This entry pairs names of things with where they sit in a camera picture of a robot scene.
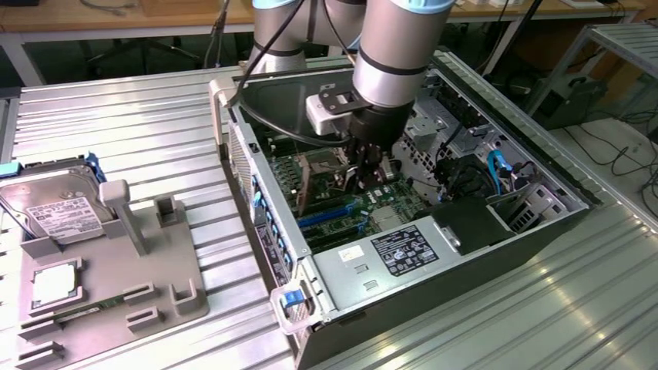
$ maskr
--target power supply label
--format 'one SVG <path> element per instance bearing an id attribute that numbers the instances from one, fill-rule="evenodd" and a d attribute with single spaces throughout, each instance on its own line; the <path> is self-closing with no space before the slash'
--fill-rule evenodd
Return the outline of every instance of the power supply label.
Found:
<path id="1" fill-rule="evenodd" d="M 415 225 L 371 241 L 392 276 L 401 276 L 439 259 Z"/>

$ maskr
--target metal table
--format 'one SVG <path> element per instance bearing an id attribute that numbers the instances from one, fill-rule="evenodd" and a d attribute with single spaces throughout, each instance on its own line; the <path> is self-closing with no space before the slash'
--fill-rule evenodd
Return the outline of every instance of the metal table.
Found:
<path id="1" fill-rule="evenodd" d="M 606 204 L 523 267 L 316 368 L 654 368 L 658 227 L 465 65 L 440 57 Z M 193 227 L 209 315 L 69 368 L 293 366 L 213 151 L 207 81 L 219 72 L 24 89 L 8 107 L 18 113 L 6 123 L 12 157 L 92 149 L 109 178 L 128 180 L 132 207 L 172 193 Z M 9 367 L 20 252 L 17 229 L 2 221 L 0 366 Z"/>
<path id="2" fill-rule="evenodd" d="M 614 52 L 650 74 L 654 79 L 658 79 L 658 27 L 644 22 L 618 25 L 586 25 L 552 69 L 542 89 L 528 100 L 526 109 L 528 114 L 535 113 L 548 95 L 556 78 L 566 73 L 580 49 L 590 41 L 599 44 L 607 51 Z M 591 70 L 592 67 L 594 65 L 588 64 L 586 69 Z"/>

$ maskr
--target warning label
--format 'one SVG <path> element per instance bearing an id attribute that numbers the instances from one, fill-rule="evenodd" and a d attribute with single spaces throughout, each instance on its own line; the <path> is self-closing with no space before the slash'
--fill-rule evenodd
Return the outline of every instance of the warning label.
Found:
<path id="1" fill-rule="evenodd" d="M 26 209 L 45 233 L 54 239 L 100 229 L 100 220 L 85 197 Z"/>
<path id="2" fill-rule="evenodd" d="M 371 241 L 392 276 L 400 276 L 439 259 L 415 226 Z"/>

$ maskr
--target hard drive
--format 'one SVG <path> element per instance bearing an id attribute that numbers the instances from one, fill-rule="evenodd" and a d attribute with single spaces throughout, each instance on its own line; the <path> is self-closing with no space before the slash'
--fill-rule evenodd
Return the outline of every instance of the hard drive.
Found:
<path id="1" fill-rule="evenodd" d="M 98 200 L 105 177 L 93 155 L 24 168 L 6 163 L 0 177 L 0 205 L 28 239 L 52 237 L 69 244 L 102 235 L 100 224 L 114 219 L 114 212 Z"/>

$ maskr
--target hard drive label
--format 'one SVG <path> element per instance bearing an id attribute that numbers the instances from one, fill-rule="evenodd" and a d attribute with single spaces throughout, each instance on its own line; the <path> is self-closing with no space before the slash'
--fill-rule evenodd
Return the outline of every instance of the hard drive label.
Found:
<path id="1" fill-rule="evenodd" d="M 100 229 L 100 220 L 85 197 L 62 200 L 26 209 L 54 240 Z"/>

